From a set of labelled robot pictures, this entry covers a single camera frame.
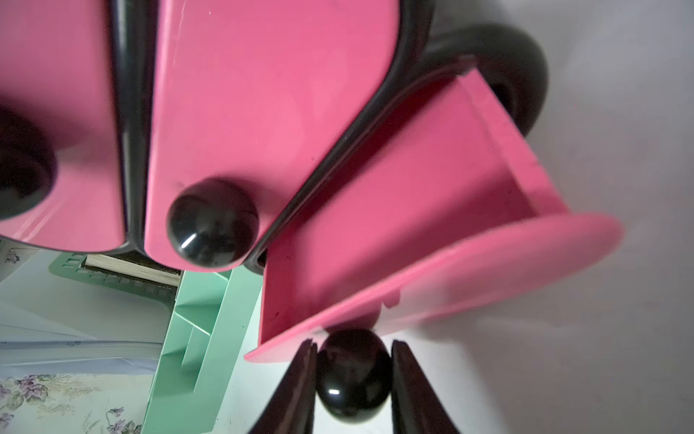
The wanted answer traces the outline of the pink top drawer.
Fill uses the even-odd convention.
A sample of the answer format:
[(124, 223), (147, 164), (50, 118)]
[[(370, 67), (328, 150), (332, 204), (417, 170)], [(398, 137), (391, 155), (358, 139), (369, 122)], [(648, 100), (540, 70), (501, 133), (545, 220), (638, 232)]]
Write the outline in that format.
[(54, 154), (52, 190), (1, 234), (56, 251), (126, 241), (106, 1), (1, 4), (1, 106), (30, 121)]

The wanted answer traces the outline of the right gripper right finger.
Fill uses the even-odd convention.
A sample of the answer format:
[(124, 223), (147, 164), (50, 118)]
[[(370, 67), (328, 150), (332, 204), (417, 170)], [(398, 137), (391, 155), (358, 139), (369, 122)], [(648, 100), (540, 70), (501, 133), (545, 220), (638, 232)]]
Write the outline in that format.
[(393, 432), (459, 434), (407, 343), (392, 343), (391, 361)]

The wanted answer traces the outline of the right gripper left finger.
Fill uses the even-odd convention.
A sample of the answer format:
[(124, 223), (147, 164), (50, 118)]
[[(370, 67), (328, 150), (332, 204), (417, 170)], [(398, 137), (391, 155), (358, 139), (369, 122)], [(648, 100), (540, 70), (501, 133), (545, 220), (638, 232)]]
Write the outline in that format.
[(311, 434), (316, 405), (317, 345), (305, 340), (250, 434)]

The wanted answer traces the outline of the pink bottom drawer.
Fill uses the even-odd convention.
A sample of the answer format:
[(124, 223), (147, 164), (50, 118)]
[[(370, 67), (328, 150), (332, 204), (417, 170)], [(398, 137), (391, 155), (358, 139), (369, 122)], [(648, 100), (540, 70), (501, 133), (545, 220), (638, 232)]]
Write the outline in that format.
[(622, 237), (616, 218), (565, 204), (480, 72), (439, 81), (271, 243), (246, 358), (352, 377), (383, 336), (563, 280)]

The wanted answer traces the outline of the black pink drawer cabinet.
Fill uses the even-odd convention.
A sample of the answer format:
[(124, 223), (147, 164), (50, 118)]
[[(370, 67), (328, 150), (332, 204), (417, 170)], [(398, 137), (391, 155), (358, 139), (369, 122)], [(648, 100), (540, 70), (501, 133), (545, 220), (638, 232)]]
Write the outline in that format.
[[(111, 61), (126, 224), (122, 251), (144, 248), (157, 25), (162, 1), (110, 1)], [(406, 99), (471, 71), (482, 74), (522, 133), (537, 121), (549, 87), (540, 45), (501, 1), (397, 1), (399, 34), (382, 85), (267, 231), (249, 196), (213, 177), (171, 204), (167, 237), (190, 271), (264, 268), (264, 255), (299, 213), (326, 191)]]

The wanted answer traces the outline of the pink drawer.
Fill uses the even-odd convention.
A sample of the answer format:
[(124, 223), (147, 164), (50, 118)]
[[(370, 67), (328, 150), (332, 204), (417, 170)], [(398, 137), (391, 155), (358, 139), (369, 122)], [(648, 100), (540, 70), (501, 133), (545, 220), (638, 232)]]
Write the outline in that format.
[(1, 234), (56, 251), (126, 241), (106, 1), (1, 4), (1, 106), (30, 121), (54, 154), (52, 190)]
[(246, 358), (352, 377), (383, 336), (563, 280), (622, 237), (616, 218), (565, 204), (480, 72), (439, 81), (271, 243)]
[(171, 204), (220, 177), (267, 231), (382, 85), (397, 1), (163, 1), (159, 5), (144, 248), (189, 263)]

